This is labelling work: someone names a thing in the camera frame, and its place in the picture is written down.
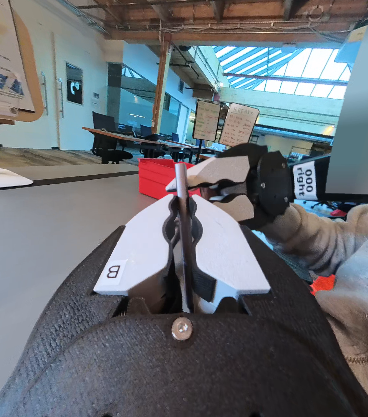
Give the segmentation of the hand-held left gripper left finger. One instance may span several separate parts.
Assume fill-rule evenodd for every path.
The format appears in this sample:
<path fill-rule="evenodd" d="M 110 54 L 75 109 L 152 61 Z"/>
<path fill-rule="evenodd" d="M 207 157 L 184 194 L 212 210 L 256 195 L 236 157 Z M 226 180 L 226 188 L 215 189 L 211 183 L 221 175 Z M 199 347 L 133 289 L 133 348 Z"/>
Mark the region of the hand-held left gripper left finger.
<path fill-rule="evenodd" d="M 142 298 L 151 313 L 175 299 L 175 195 L 135 215 L 124 227 L 94 286 L 99 295 Z"/>

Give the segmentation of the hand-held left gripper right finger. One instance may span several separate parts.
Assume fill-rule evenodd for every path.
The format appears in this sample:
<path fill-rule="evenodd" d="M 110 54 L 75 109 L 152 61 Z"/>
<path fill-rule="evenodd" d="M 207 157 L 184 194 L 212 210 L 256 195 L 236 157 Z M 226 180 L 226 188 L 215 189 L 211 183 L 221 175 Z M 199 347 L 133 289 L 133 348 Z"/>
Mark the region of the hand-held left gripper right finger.
<path fill-rule="evenodd" d="M 271 287 L 247 237 L 229 214 L 199 195 L 190 198 L 196 312 L 215 312 L 224 298 L 266 295 Z"/>

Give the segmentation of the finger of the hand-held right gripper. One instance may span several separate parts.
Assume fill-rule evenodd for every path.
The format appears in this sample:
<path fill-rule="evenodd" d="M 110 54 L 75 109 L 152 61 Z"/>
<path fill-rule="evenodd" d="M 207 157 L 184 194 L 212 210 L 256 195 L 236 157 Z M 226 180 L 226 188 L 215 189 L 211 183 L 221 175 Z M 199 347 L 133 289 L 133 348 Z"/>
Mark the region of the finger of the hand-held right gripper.
<path fill-rule="evenodd" d="M 225 211 L 237 222 L 254 218 L 254 205 L 245 194 L 217 195 L 210 197 L 209 202 Z"/>
<path fill-rule="evenodd" d="M 250 161 L 247 155 L 212 157 L 187 169 L 188 190 L 246 190 L 249 172 Z M 176 179 L 166 186 L 166 190 L 176 191 Z"/>

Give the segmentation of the grey usb hub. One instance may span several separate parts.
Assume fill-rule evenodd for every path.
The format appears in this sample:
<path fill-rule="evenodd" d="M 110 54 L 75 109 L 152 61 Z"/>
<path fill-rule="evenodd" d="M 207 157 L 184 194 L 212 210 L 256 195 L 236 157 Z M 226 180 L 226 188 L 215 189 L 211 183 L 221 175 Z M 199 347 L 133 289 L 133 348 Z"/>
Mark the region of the grey usb hub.
<path fill-rule="evenodd" d="M 192 234 L 190 216 L 190 197 L 188 192 L 187 167 L 179 163 L 175 165 L 176 195 L 178 198 L 179 233 L 183 263 L 184 292 L 187 308 L 194 312 L 193 270 L 192 270 Z"/>

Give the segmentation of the red plastic bin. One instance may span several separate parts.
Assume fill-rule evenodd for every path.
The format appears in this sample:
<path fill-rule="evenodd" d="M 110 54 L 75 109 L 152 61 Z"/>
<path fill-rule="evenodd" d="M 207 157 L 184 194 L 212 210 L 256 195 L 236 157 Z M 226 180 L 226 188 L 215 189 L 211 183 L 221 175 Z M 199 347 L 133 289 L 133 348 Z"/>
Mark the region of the red plastic bin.
<path fill-rule="evenodd" d="M 139 192 L 156 200 L 165 197 L 166 186 L 175 179 L 175 165 L 173 159 L 139 159 Z"/>
<path fill-rule="evenodd" d="M 334 274 L 330 276 L 318 276 L 312 284 L 309 285 L 312 295 L 315 295 L 318 291 L 330 291 L 334 287 L 336 277 Z"/>

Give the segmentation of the handwritten whiteboard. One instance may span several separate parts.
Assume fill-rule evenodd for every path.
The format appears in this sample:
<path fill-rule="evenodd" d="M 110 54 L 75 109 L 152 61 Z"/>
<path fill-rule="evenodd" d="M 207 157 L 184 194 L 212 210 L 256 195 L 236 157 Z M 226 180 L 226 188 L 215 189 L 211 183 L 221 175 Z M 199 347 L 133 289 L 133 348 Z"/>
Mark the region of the handwritten whiteboard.
<path fill-rule="evenodd" d="M 220 112 L 220 104 L 197 100 L 192 138 L 215 142 Z"/>
<path fill-rule="evenodd" d="M 228 147 L 248 143 L 259 114 L 260 111 L 257 108 L 230 103 L 219 143 Z"/>

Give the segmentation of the grey mesh chair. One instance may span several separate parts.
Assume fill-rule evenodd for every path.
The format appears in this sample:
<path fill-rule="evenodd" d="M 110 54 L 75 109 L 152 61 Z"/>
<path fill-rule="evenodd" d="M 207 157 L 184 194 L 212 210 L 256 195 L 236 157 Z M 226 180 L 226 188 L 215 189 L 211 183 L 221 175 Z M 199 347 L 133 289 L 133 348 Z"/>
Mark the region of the grey mesh chair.
<path fill-rule="evenodd" d="M 312 276 L 307 268 L 305 268 L 294 255 L 289 255 L 279 250 L 276 246 L 273 246 L 273 252 L 277 254 L 297 275 L 299 278 L 307 282 L 313 283 Z"/>

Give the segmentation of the black office chair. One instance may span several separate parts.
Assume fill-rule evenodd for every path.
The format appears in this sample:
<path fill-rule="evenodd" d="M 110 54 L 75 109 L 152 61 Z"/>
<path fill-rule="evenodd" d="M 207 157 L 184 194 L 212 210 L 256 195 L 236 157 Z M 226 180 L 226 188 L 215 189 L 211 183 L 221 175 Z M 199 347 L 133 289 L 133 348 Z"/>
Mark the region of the black office chair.
<path fill-rule="evenodd" d="M 97 112 L 92 112 L 94 129 L 115 133 L 116 123 L 113 116 L 103 115 Z M 119 164 L 121 161 L 127 161 L 133 158 L 133 155 L 124 150 L 117 150 L 116 138 L 110 136 L 94 133 L 94 141 L 92 146 L 92 153 L 101 158 L 103 165 L 112 163 Z"/>

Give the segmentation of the white zip jacket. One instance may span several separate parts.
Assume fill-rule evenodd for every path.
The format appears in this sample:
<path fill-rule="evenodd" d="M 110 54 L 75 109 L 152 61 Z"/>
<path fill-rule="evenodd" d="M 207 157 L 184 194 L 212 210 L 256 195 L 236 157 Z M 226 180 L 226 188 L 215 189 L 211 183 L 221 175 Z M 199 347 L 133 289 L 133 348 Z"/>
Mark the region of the white zip jacket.
<path fill-rule="evenodd" d="M 316 294 L 342 352 L 368 393 L 368 206 L 353 209 L 346 222 L 319 221 L 313 270 L 334 274 L 332 290 Z"/>

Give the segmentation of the phone icon door sign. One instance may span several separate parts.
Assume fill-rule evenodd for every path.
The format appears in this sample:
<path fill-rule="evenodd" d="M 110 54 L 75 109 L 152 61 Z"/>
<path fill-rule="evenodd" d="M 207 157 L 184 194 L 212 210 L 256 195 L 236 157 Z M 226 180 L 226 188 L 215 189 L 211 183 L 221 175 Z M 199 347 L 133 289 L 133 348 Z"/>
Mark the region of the phone icon door sign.
<path fill-rule="evenodd" d="M 66 62 L 67 101 L 83 105 L 83 70 Z"/>

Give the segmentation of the wooden rounded panel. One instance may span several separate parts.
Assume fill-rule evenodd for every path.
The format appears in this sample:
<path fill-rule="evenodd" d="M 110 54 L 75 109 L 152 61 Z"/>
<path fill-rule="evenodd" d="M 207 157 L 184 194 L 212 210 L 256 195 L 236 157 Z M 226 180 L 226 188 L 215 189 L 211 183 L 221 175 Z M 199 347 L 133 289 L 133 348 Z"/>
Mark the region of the wooden rounded panel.
<path fill-rule="evenodd" d="M 12 11 L 12 15 L 14 18 L 16 34 L 18 36 L 26 82 L 31 93 L 34 111 L 31 112 L 19 109 L 18 115 L 13 118 L 11 124 L 15 124 L 16 121 L 34 122 L 40 119 L 44 112 L 44 102 L 42 99 L 41 85 L 38 78 L 34 48 L 31 42 L 30 33 L 23 20 L 15 11 Z"/>

